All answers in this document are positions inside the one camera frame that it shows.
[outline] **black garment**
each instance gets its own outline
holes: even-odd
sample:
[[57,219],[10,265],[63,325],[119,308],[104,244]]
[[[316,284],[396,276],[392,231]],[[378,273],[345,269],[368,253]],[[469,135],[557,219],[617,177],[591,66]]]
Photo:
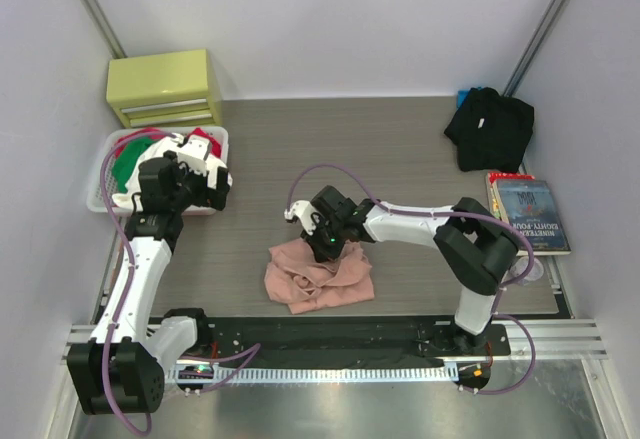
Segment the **black garment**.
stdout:
[[462,171],[518,172],[533,134],[533,107],[495,89],[471,89],[444,131]]

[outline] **book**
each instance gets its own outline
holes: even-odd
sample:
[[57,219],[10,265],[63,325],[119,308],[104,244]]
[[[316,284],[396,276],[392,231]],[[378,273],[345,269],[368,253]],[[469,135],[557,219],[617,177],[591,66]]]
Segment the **book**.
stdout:
[[[551,190],[537,179],[496,179],[492,185],[500,216],[518,229],[533,246],[536,256],[571,252]],[[518,255],[526,251],[521,248]]]
[[495,194],[493,193],[493,183],[496,182],[496,179],[523,179],[530,180],[535,179],[534,176],[530,174],[514,174],[510,172],[489,172],[486,177],[487,183],[487,199],[489,200],[489,211],[496,219],[500,219],[500,206],[498,205],[498,200],[496,199]]

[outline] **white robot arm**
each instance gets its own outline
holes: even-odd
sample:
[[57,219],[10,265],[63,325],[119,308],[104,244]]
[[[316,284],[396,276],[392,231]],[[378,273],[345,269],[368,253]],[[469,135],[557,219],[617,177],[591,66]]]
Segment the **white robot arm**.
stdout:
[[[67,366],[86,414],[111,413],[103,387],[101,362],[117,304],[126,295],[110,341],[111,391],[124,413],[154,412],[162,401],[165,371],[192,349],[210,347],[211,330],[202,309],[169,311],[150,337],[147,327],[158,283],[182,231],[182,213],[192,205],[222,210],[231,178],[226,165],[210,154],[211,143],[198,136],[174,136],[162,156],[139,164],[140,210],[127,221],[125,233],[135,258],[123,259],[109,303],[90,340],[73,344]],[[126,291],[130,269],[130,289]]]
[[[477,345],[491,321],[492,307],[504,273],[517,254],[510,234],[480,221],[429,217],[442,212],[467,211],[489,215],[477,201],[464,198],[456,206],[415,208],[366,199],[357,205],[332,186],[311,201],[297,201],[285,211],[288,222],[300,221],[302,237],[319,262],[336,259],[346,240],[400,241],[439,249],[462,284],[455,326],[464,331],[456,343]],[[402,212],[422,213],[421,217]],[[475,233],[475,242],[466,234]]]

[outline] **red cloth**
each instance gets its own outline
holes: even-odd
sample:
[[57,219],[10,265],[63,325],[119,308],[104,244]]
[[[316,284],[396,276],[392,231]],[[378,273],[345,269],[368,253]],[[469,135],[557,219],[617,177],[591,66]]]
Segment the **red cloth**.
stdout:
[[[160,129],[155,129],[153,127],[145,127],[144,129],[137,129],[136,132],[132,132],[131,134],[128,134],[128,135],[118,139],[116,141],[116,143],[114,144],[114,146],[119,144],[120,142],[124,141],[127,137],[135,136],[136,134],[140,134],[141,132],[162,132],[162,131]],[[159,134],[159,135],[155,135],[154,134],[153,136],[149,136],[149,138],[152,141],[159,141],[163,137],[165,137],[163,134]],[[115,156],[118,157],[120,154],[122,154],[122,151],[124,151],[125,147],[127,147],[127,146],[124,145],[122,147],[119,147],[118,150],[115,152]]]
[[206,132],[204,132],[199,127],[196,127],[193,130],[193,132],[191,134],[189,134],[187,137],[191,137],[193,135],[204,137],[205,139],[209,139],[209,141],[211,141],[211,144],[212,144],[211,153],[214,156],[216,156],[218,159],[220,159],[220,156],[222,155],[222,146],[220,145],[220,143],[218,141],[216,141],[215,137],[213,137],[210,134],[207,134]]
[[[144,129],[137,129],[136,132],[132,132],[131,134],[128,134],[124,137],[121,137],[120,139],[118,139],[116,141],[116,143],[114,144],[117,145],[120,142],[122,142],[123,140],[125,140],[127,137],[131,137],[131,136],[135,136],[136,134],[140,134],[141,132],[162,132],[160,129],[156,129],[154,127],[145,127]],[[218,159],[220,158],[220,156],[222,156],[222,146],[220,145],[220,143],[218,141],[216,141],[215,137],[213,137],[212,135],[207,134],[206,132],[204,132],[201,128],[196,127],[193,132],[191,134],[189,134],[187,137],[190,137],[192,135],[196,135],[196,136],[200,136],[200,137],[204,137],[205,139],[209,139],[209,141],[211,141],[212,147],[211,147],[211,153],[216,156]],[[163,137],[166,137],[163,134],[158,134],[158,135],[152,135],[149,136],[149,138],[152,141],[159,141],[160,139],[162,139]],[[124,150],[126,146],[122,146],[119,147],[118,150],[115,152],[115,157],[117,158],[120,154],[122,154],[122,151]]]

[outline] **drawer handle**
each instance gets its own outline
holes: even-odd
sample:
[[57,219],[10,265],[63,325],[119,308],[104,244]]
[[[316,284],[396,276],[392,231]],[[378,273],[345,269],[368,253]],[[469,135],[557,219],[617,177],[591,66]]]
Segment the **drawer handle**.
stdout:
[[151,104],[149,106],[125,107],[120,111],[123,114],[131,112],[155,111],[157,109],[169,109],[171,107],[193,106],[194,104],[205,104],[206,99],[191,99],[190,101],[165,102],[164,104]]
[[209,119],[210,117],[213,117],[211,113],[206,113],[206,114],[196,114],[193,116],[173,117],[173,118],[167,118],[167,119],[158,119],[158,118],[132,119],[130,122],[133,127],[158,126],[160,124],[166,124],[168,122],[186,122],[186,121],[194,121],[197,119]]

